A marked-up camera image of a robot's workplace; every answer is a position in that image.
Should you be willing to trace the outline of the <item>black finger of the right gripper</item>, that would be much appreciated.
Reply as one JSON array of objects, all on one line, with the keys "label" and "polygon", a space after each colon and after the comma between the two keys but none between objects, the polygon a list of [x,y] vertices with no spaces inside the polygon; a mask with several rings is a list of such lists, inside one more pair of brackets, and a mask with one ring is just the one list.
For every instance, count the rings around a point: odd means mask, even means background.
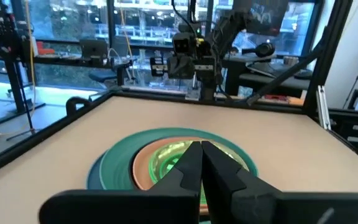
[{"label": "black finger of the right gripper", "polygon": [[169,78],[177,78],[180,74],[180,59],[178,57],[169,57],[167,59],[167,73]]},{"label": "black finger of the right gripper", "polygon": [[183,64],[181,78],[192,78],[195,72],[193,59],[191,57],[183,57],[181,63]]}]

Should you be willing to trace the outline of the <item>copper orange plastic plate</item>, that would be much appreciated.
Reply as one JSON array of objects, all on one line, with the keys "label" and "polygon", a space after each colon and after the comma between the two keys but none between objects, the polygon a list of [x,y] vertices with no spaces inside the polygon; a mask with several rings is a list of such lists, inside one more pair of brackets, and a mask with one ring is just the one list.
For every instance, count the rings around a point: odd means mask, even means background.
[{"label": "copper orange plastic plate", "polygon": [[[189,137],[189,136],[170,137],[170,138],[164,138],[164,139],[171,139],[171,138],[176,139],[176,140],[178,140],[179,138],[201,139],[198,137]],[[148,186],[149,186],[148,184],[152,184],[150,181],[150,176],[149,176],[149,166],[148,166],[149,159],[150,159],[151,155],[154,153],[154,150],[156,150],[159,146],[163,146],[164,144],[169,143],[170,141],[173,141],[173,140],[164,140],[164,139],[159,139],[152,143],[148,143],[135,155],[135,158],[133,160],[133,165],[132,165],[132,177],[133,177],[135,185],[138,189],[148,190]]]}]

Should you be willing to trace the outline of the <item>teal plastic plate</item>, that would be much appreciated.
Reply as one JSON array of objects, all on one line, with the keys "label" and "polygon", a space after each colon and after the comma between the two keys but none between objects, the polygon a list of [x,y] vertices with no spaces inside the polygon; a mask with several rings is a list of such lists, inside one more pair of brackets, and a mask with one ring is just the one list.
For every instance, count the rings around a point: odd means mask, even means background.
[{"label": "teal plastic plate", "polygon": [[133,155],[148,143],[178,136],[201,137],[221,143],[236,152],[244,160],[252,174],[259,175],[258,168],[251,157],[238,145],[221,136],[197,129],[157,128],[131,134],[115,143],[112,148],[104,153],[99,167],[99,179],[102,188],[106,190],[133,190],[134,185],[129,172]]}]

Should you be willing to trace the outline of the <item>blue plastic plate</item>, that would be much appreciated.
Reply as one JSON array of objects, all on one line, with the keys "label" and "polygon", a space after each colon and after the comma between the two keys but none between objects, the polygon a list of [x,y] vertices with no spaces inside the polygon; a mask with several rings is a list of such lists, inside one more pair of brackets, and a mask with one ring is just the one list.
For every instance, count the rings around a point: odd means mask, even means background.
[{"label": "blue plastic plate", "polygon": [[104,190],[100,178],[100,165],[104,154],[101,154],[91,166],[86,178],[86,189],[88,190]]}]

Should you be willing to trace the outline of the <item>small clear green plate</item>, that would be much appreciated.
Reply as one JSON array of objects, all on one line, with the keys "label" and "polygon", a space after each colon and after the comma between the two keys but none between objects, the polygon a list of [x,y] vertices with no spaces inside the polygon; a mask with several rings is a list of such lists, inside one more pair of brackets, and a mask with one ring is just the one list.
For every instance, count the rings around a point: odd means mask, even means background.
[{"label": "small clear green plate", "polygon": [[176,154],[163,160],[158,170],[158,176],[162,179],[174,167],[180,158],[181,154]]}]

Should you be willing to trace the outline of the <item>large clear green plate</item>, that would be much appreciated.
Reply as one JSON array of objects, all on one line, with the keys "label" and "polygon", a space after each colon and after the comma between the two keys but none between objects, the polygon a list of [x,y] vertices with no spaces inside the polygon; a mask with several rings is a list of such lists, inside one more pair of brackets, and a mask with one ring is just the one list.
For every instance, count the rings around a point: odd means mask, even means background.
[{"label": "large clear green plate", "polygon": [[[227,154],[230,158],[234,159],[237,163],[241,164],[241,166],[245,170],[249,170],[247,163],[243,160],[243,158],[238,155],[233,149],[228,148],[227,146],[218,143],[213,140],[207,140],[207,139],[197,139],[197,138],[179,138],[176,139],[164,139],[164,140],[173,140],[169,143],[164,144],[163,146],[159,146],[156,150],[154,150],[154,153],[151,155],[149,159],[149,176],[150,181],[152,184],[148,184],[148,189],[150,189],[153,185],[155,185],[158,181],[161,180],[161,178],[158,176],[158,170],[163,160],[167,159],[168,157],[174,156],[176,154],[183,153],[190,147],[190,145],[194,141],[209,141],[212,144],[214,144],[218,149],[223,151],[225,154]],[[204,189],[203,185],[201,184],[201,199],[200,199],[200,206],[207,207],[206,198],[204,196]]]}]

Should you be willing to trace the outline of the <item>black headphones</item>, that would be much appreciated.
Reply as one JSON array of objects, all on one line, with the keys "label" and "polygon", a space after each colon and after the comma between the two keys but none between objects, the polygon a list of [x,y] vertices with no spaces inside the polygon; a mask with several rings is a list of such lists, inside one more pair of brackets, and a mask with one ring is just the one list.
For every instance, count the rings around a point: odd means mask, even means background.
[{"label": "black headphones", "polygon": [[260,58],[271,56],[274,52],[275,52],[275,46],[272,43],[267,43],[267,42],[262,43],[253,49],[242,49],[242,54],[253,53]]}]

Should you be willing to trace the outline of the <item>blue chair seat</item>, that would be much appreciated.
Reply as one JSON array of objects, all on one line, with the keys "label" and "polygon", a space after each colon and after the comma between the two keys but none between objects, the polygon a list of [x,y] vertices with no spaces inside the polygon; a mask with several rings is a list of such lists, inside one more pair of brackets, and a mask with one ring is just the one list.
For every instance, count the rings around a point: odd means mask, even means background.
[{"label": "blue chair seat", "polygon": [[115,71],[112,70],[97,70],[89,73],[89,78],[98,83],[105,83],[108,80],[112,80],[116,85],[123,84],[122,75],[118,75]]}]

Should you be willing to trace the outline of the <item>dark office desk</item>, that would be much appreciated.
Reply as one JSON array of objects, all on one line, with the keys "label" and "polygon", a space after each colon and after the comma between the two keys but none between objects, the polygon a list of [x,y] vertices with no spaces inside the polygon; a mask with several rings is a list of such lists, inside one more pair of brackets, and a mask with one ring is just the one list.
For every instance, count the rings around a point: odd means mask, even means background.
[{"label": "dark office desk", "polygon": [[239,88],[243,86],[253,89],[255,93],[267,87],[268,95],[300,97],[302,92],[309,88],[309,80],[296,79],[288,72],[283,72],[282,77],[277,78],[252,73],[246,67],[246,63],[251,61],[251,58],[246,58],[245,55],[228,55],[222,60],[222,67],[227,69],[225,91],[228,94],[237,95]]}]

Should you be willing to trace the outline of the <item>small dark monitor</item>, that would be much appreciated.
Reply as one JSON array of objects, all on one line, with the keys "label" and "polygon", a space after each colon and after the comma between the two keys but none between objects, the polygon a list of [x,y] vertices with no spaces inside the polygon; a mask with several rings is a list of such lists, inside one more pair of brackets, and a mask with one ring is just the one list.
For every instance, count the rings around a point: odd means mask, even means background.
[{"label": "small dark monitor", "polygon": [[104,40],[80,39],[81,54],[83,58],[104,60],[108,54],[108,44]]}]

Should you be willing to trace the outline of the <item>grey cup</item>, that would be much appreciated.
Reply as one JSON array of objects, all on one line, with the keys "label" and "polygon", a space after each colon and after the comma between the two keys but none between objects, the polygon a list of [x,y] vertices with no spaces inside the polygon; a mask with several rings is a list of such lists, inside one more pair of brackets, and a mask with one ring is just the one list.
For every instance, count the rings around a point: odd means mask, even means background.
[{"label": "grey cup", "polygon": [[284,57],[283,57],[283,63],[284,63],[285,65],[294,66],[294,65],[297,64],[298,62],[299,62],[299,58],[296,57],[296,56],[287,55],[287,56],[284,56]]}]

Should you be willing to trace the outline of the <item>black computer mouse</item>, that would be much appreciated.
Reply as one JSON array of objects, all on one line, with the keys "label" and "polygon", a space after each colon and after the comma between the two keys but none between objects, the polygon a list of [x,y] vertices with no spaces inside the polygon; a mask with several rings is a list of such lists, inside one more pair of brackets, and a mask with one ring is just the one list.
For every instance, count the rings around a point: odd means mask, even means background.
[{"label": "black computer mouse", "polygon": [[313,71],[311,70],[300,70],[296,74],[294,74],[294,78],[299,80],[310,80],[313,76]]}]

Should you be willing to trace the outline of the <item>black table corner clamp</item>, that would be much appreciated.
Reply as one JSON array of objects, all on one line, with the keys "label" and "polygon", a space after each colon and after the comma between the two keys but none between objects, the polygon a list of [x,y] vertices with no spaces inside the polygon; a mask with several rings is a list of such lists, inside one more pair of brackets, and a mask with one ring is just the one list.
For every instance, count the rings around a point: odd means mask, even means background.
[{"label": "black table corner clamp", "polygon": [[77,111],[77,105],[89,106],[90,104],[91,102],[85,98],[73,96],[65,103],[66,114],[67,116],[75,114]]}]

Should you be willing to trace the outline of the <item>silver aluminium bracket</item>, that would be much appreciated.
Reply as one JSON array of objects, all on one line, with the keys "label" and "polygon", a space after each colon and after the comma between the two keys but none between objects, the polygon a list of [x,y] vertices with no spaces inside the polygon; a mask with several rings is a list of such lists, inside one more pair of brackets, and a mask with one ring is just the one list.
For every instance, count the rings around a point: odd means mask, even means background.
[{"label": "silver aluminium bracket", "polygon": [[316,102],[320,126],[329,131],[331,130],[331,120],[329,117],[328,104],[324,86],[319,85],[316,90]]}]

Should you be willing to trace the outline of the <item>black aluminium table frame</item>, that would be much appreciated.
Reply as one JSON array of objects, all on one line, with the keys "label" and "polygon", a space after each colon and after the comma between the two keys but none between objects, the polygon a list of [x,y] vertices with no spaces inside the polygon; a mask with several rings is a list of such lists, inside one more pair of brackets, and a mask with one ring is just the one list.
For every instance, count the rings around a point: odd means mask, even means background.
[{"label": "black aluminium table frame", "polygon": [[[294,65],[288,72],[291,76],[296,69],[304,67],[316,61],[316,67],[314,69],[314,75],[311,79],[311,83],[306,94],[305,102],[303,106],[291,106],[285,104],[273,104],[263,102],[261,99],[263,96],[268,95],[267,87],[259,90],[254,93],[252,96],[240,100],[238,102],[223,102],[223,101],[205,101],[199,100],[197,103],[199,105],[208,105],[208,106],[221,106],[226,108],[237,108],[237,109],[247,109],[247,110],[261,110],[261,111],[272,111],[278,113],[293,113],[293,114],[303,114],[309,116],[311,119],[317,117],[317,102],[315,91],[319,85],[324,85],[327,76],[328,70],[331,62],[334,58],[334,53],[339,44],[340,36],[344,30],[344,19],[348,16],[351,4],[353,0],[336,0],[333,7],[333,12],[329,18],[328,25],[324,28],[323,36],[317,46],[310,52],[310,54],[305,57],[301,62]],[[75,120],[84,116],[86,113],[95,109],[108,99],[115,96],[121,96],[126,98],[138,98],[143,100],[157,100],[157,101],[170,101],[176,103],[187,103],[187,100],[180,96],[177,93],[162,93],[161,91],[145,91],[145,90],[134,90],[129,88],[121,88],[118,91],[109,91],[104,94],[101,98],[92,102],[89,106],[77,105],[77,111],[71,116],[67,116],[53,124],[49,127],[41,130],[41,132],[35,134],[34,136],[13,145],[4,152],[0,153],[0,169],[8,165],[27,151],[31,150],[33,147],[39,145],[41,142],[45,141],[50,136],[59,132]],[[351,110],[339,110],[339,109],[330,109],[329,115],[331,118],[336,121],[336,126],[333,130],[333,135],[339,140],[343,141],[345,144],[348,143],[346,139],[340,136],[337,133],[337,129],[341,123],[345,122],[358,122],[358,112]]]}]

